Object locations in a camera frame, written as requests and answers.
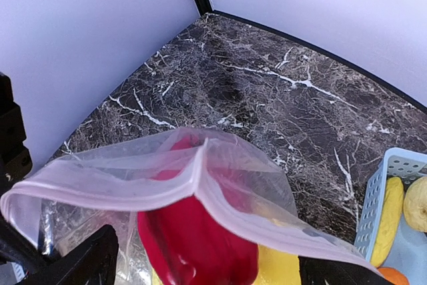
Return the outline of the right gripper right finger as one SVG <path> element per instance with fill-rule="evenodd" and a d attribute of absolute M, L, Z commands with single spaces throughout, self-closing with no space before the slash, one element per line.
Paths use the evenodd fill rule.
<path fill-rule="evenodd" d="M 302 285 L 387 285 L 383 276 L 363 266 L 347 262 L 305 258 L 300 256 Z"/>

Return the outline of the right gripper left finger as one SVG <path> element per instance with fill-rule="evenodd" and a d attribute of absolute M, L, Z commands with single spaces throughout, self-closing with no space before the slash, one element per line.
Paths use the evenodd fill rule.
<path fill-rule="evenodd" d="M 67 254 L 54 241 L 64 223 L 43 214 L 38 248 L 1 218 L 2 284 L 114 284 L 119 243 L 113 226 L 105 224 Z"/>

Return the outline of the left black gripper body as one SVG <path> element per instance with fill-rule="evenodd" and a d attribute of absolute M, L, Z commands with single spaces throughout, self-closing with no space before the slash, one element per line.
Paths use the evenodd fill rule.
<path fill-rule="evenodd" d="M 24 146 L 27 136 L 11 80 L 1 73 L 1 191 L 6 192 L 31 171 L 33 162 Z"/>

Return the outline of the yellow bell pepper toy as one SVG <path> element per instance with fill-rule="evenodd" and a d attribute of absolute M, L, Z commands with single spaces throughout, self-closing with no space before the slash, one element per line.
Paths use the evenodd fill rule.
<path fill-rule="evenodd" d="M 258 247 L 258 275 L 252 284 L 301 284 L 300 263 L 296 255 Z M 163 284 L 153 269 L 156 284 Z"/>

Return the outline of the clear zip top bag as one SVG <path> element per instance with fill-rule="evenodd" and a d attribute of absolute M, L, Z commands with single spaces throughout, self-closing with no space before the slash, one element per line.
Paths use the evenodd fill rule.
<path fill-rule="evenodd" d="M 57 158 L 6 192 L 1 213 L 25 236 L 51 202 L 109 214 L 113 223 L 128 214 L 140 239 L 138 212 L 190 196 L 249 242 L 382 276 L 353 245 L 299 219 L 288 179 L 263 151 L 209 129 L 179 128 Z"/>

